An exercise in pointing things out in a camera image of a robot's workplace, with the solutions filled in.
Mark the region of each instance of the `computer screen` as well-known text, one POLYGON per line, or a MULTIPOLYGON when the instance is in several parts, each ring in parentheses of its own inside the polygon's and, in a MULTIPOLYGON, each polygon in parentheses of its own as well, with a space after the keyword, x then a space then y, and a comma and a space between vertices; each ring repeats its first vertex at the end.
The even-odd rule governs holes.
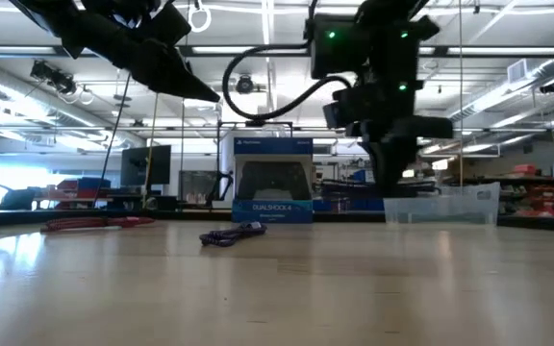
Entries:
MULTIPOLYGON (((153 147, 150 185, 170 184, 170 153, 170 145, 153 147)), ((144 185, 149 148, 128 149, 121 154, 121 185, 144 185)))

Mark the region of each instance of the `dualshock 4 box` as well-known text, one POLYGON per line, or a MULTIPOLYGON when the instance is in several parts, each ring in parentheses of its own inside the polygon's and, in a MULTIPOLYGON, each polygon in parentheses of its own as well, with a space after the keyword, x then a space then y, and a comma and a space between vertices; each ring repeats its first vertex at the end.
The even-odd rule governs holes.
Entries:
POLYGON ((311 138, 236 137, 234 222, 312 223, 311 138))

